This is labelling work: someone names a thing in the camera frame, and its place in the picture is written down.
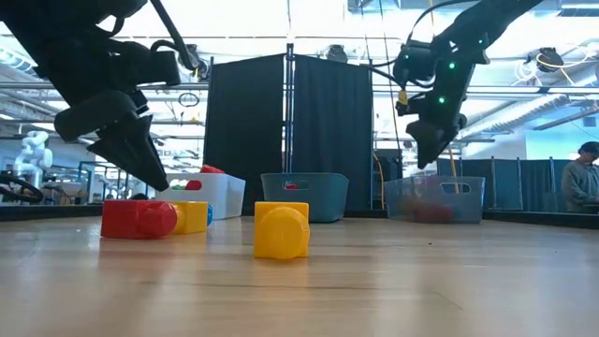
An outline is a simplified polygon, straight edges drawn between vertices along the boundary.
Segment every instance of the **toy building block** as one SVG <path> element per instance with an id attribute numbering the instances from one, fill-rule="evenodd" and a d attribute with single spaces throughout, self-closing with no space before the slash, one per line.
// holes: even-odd
<path id="1" fill-rule="evenodd" d="M 208 202 L 171 202 L 177 212 L 177 226 L 173 234 L 205 232 L 209 224 Z"/>
<path id="2" fill-rule="evenodd" d="M 177 212 L 164 201 L 107 200 L 100 234 L 112 239 L 162 239 L 176 225 Z"/>
<path id="3" fill-rule="evenodd" d="M 307 257 L 310 241 L 308 219 L 307 203 L 257 202 L 254 257 Z"/>

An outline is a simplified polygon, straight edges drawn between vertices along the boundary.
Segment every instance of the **yellow toy block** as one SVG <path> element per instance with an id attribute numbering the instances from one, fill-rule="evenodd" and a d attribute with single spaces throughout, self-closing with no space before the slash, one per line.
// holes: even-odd
<path id="1" fill-rule="evenodd" d="M 254 257 L 308 257 L 309 207 L 300 202 L 257 202 Z"/>
<path id="2" fill-rule="evenodd" d="M 170 202 L 177 212 L 173 234 L 191 234 L 208 230 L 208 202 Z"/>

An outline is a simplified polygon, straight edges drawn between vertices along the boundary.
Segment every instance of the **person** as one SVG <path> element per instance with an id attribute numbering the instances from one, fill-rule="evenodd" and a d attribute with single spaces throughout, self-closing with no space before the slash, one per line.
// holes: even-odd
<path id="1" fill-rule="evenodd" d="M 566 165 L 562 174 L 562 192 L 569 212 L 596 212 L 585 205 L 599 204 L 599 142 L 589 141 L 578 150 L 577 160 Z"/>

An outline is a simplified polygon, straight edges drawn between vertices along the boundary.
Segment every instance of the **ceiling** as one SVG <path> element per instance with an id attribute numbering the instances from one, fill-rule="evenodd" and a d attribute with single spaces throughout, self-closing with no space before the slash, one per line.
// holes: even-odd
<path id="1" fill-rule="evenodd" d="M 386 60 L 386 50 L 389 57 L 397 55 L 402 42 L 412 30 L 414 21 L 422 12 L 421 9 L 414 9 L 414 7 L 398 9 L 384 6 L 383 17 L 378 10 L 367 10 L 364 15 L 361 15 L 361 13 L 350 12 L 346 0 L 290 0 L 289 7 L 286 1 L 281 0 L 236 1 L 234 5 L 230 2 L 207 0 L 163 0 L 163 3 L 185 38 L 185 42 L 197 44 L 201 56 L 207 59 L 214 57 L 215 63 L 282 53 L 285 52 L 285 45 L 288 42 L 293 42 L 295 52 L 301 54 L 322 54 L 329 45 L 341 44 L 352 59 L 350 62 L 366 62 L 369 58 L 375 62 Z M 596 6 L 591 4 L 592 1 L 586 3 L 590 8 Z M 435 12 L 434 24 L 429 19 L 423 20 L 416 28 L 414 38 L 430 39 L 433 34 L 442 32 L 458 14 L 459 11 L 456 9 Z M 113 23 L 114 21 L 108 19 L 100 25 L 111 30 Z M 534 73 L 537 75 L 538 79 L 536 79 L 528 67 L 522 68 L 522 64 L 529 54 L 535 53 L 539 48 L 555 47 L 569 65 L 565 69 L 566 74 L 574 78 L 576 74 L 597 66 L 597 59 L 594 56 L 599 51 L 598 28 L 599 19 L 593 16 L 567 17 L 560 10 L 527 13 L 513 22 L 504 35 L 488 49 L 488 56 L 492 62 L 488 66 L 479 66 L 476 69 L 472 85 L 490 87 L 572 85 L 562 72 Z M 1 23 L 0 36 L 2 36 L 0 48 L 26 55 Z M 168 38 L 168 33 L 152 6 L 146 6 L 125 22 L 123 31 L 116 38 L 135 40 L 150 46 L 159 38 Z M 521 73 L 530 76 L 525 79 L 526 81 L 519 81 L 522 80 Z M 15 77 L 14 72 L 11 74 L 12 77 L 6 71 L 0 71 L 2 76 L 0 80 L 34 80 L 31 77 Z M 375 89 L 378 91 L 374 102 L 375 129 L 385 137 L 391 135 L 394 137 L 394 111 L 391 97 L 387 94 L 388 81 L 375 76 L 374 84 L 377 85 Z M 37 97 L 59 109 L 66 107 L 64 102 L 58 101 L 60 96 L 53 91 L 46 91 L 42 96 L 39 92 L 21 91 L 21 94 Z M 156 100 L 150 103 L 155 120 L 180 121 L 182 113 L 184 120 L 195 118 L 203 121 L 205 119 L 207 94 L 205 92 L 194 92 L 201 98 L 201 102 L 193 108 L 184 108 L 176 101 L 170 103 L 159 101 L 161 97 L 167 99 L 181 93 L 149 94 L 156 97 Z M 513 102 L 513 97 L 509 95 L 497 96 L 497 98 L 472 97 L 464 103 L 462 113 L 472 121 L 481 121 Z M 568 113 L 571 113 L 568 109 L 556 110 L 550 116 L 561 118 Z M 407 137 L 402 130 L 409 121 L 409 118 L 400 119 L 400 137 Z M 154 125 L 152 132 L 159 136 L 178 135 L 201 138 L 204 130 L 200 125 Z M 199 146 L 201 141 L 201 139 L 165 139 L 164 142 L 168 144 L 165 146 L 173 149 L 197 150 L 201 148 Z"/>

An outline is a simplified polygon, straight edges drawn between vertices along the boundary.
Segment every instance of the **black robotic arm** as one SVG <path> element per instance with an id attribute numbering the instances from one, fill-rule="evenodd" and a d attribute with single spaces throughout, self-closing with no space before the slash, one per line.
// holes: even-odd
<path id="1" fill-rule="evenodd" d="M 124 20 L 147 0 L 2 0 L 0 20 L 36 61 L 37 74 L 50 80 L 70 108 L 58 113 L 54 127 L 65 141 L 96 132 L 88 149 L 157 190 L 168 188 L 166 173 L 149 136 L 151 116 L 143 83 L 181 82 L 174 51 L 194 70 L 195 54 L 183 40 L 160 0 L 151 0 L 174 42 L 160 40 L 148 49 L 111 39 Z M 97 27 L 108 16 L 112 32 Z"/>
<path id="2" fill-rule="evenodd" d="M 464 2 L 468 1 L 438 4 L 425 11 L 418 21 L 438 7 Z M 481 0 L 464 10 L 432 42 L 415 41 L 410 34 L 395 61 L 392 79 L 402 88 L 396 105 L 398 114 L 418 115 L 418 121 L 409 124 L 406 131 L 417 142 L 419 168 L 436 160 L 466 126 L 466 118 L 460 114 L 461 103 L 466 99 L 475 66 L 489 63 L 485 49 L 511 22 L 541 2 Z M 431 90 L 408 100 L 405 92 L 408 82 Z"/>

